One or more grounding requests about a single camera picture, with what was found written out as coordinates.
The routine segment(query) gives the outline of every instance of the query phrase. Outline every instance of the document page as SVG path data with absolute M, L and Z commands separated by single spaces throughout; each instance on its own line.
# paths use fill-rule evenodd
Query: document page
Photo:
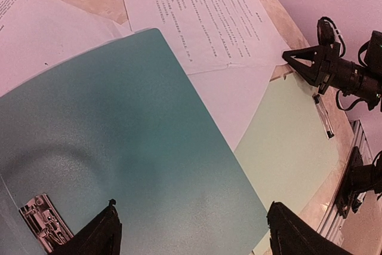
M 60 0 L 0 0 L 0 96 L 57 63 L 129 34 Z
M 187 74 L 284 64 L 260 0 L 124 0 L 133 31 L 156 27 Z

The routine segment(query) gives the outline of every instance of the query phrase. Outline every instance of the light green folder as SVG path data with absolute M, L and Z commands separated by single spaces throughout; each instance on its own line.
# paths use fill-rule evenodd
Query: light green folder
M 296 74 L 272 81 L 235 151 L 266 209 L 281 201 L 298 214 L 338 161 L 312 94 Z

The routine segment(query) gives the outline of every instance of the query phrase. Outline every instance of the metal clip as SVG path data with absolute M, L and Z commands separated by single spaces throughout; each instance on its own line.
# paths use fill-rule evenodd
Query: metal clip
M 45 193 L 32 198 L 19 212 L 48 254 L 73 238 L 73 233 Z

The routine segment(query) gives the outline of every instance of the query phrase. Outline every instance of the robotic arm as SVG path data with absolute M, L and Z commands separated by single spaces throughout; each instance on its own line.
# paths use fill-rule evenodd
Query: robotic arm
M 318 46 L 300 50 L 286 51 L 282 57 L 310 85 L 318 87 L 320 94 L 325 94 L 329 86 L 338 89 L 337 107 L 350 110 L 359 102 L 366 102 L 372 110 L 379 104 L 382 95 L 382 33 L 373 31 L 371 39 L 361 46 L 358 52 L 359 64 L 343 59 L 344 41 L 334 22 L 323 17 L 317 24 Z M 337 34 L 341 44 L 335 41 Z M 364 60 L 361 54 L 366 51 Z M 306 66 L 298 61 L 308 60 L 312 65 Z M 343 109 L 339 101 L 339 93 L 344 96 L 359 97 L 350 107 Z

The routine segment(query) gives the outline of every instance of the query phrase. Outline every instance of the beige table surface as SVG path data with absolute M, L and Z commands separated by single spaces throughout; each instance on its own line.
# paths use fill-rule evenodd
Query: beige table surface
M 122 24 L 128 20 L 123 0 L 62 0 L 85 11 L 98 14 Z M 279 33 L 291 49 L 299 49 L 308 46 L 301 31 L 285 11 L 278 0 L 260 0 L 268 12 Z M 272 79 L 276 79 L 290 73 L 289 66 L 278 66 Z M 353 132 L 344 112 L 337 109 L 335 105 L 335 91 L 329 89 L 324 96 L 324 103 L 328 109 L 329 117 L 333 125 L 334 139 L 337 142 L 339 161 L 332 170 L 323 185 L 306 205 L 299 216 L 312 228 L 316 229 L 324 217 L 326 209 L 333 199 L 338 183 L 342 177 L 350 146 L 352 144 Z

